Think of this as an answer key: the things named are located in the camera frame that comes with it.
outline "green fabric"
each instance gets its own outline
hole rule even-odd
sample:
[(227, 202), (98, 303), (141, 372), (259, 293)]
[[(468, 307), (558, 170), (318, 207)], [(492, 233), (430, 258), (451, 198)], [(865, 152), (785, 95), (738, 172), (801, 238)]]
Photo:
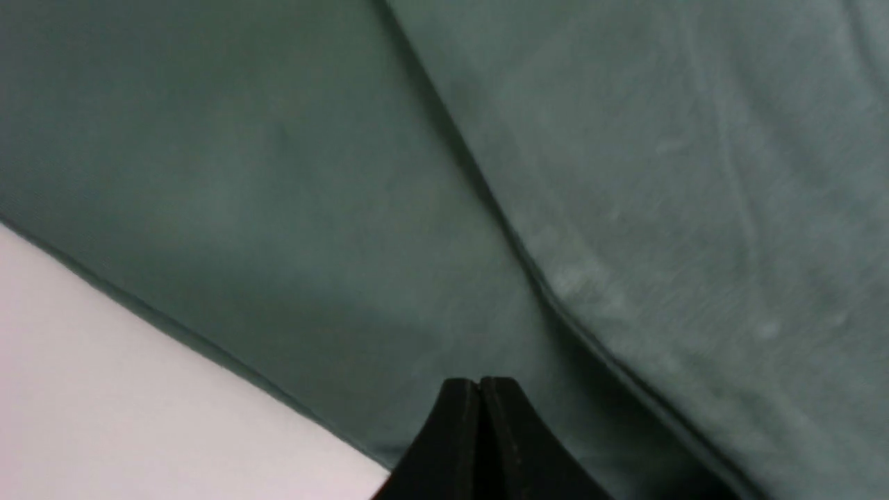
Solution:
[(592, 351), (771, 495), (889, 497), (889, 2), (391, 3)]
[(511, 375), (618, 496), (704, 472), (544, 315), (396, 27), (328, 0), (0, 6), (0, 214), (385, 465)]

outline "teal cloth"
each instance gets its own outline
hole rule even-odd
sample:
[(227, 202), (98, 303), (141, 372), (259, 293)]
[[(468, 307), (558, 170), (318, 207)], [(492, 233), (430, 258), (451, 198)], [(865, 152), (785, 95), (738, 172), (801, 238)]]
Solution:
[(620, 496), (701, 466), (547, 318), (378, 4), (10, 0), (0, 214), (392, 466), (446, 377), (516, 377)]
[(889, 496), (887, 167), (883, 0), (0, 4), (0, 220), (386, 466)]
[(889, 2), (391, 3), (593, 352), (770, 495), (889, 496)]

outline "white surface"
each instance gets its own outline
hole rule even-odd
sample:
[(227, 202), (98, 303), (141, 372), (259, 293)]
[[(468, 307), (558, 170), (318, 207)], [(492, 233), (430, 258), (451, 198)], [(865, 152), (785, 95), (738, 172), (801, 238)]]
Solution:
[(362, 499), (386, 472), (0, 226), (0, 498)]

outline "wrinkled fabric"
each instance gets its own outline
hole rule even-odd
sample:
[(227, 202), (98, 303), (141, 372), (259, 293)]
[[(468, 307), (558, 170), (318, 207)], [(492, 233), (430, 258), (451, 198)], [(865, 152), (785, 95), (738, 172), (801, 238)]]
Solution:
[(363, 1), (3, 2), (0, 216), (386, 466), (444, 378), (511, 375), (615, 495), (707, 476), (544, 316), (394, 28)]
[(385, 465), (505, 375), (617, 497), (889, 496), (889, 4), (381, 4), (0, 4), (0, 218)]
[(889, 4), (392, 0), (555, 301), (772, 495), (889, 496)]

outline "black plastic piece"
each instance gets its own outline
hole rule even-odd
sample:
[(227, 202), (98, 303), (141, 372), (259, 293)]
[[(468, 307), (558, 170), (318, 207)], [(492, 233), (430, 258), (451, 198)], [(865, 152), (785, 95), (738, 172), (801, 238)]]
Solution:
[(608, 499), (510, 378), (444, 382), (375, 500)]

